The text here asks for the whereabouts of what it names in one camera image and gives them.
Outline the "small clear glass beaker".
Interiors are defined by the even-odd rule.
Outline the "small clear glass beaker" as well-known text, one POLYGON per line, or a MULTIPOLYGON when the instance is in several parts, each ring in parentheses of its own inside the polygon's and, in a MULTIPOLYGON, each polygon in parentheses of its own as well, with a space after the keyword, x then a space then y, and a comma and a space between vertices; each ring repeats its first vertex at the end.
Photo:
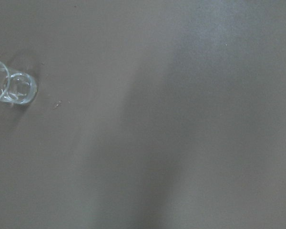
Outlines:
POLYGON ((33 101, 36 92, 37 84, 32 76, 0 61, 0 102, 26 105, 33 101))

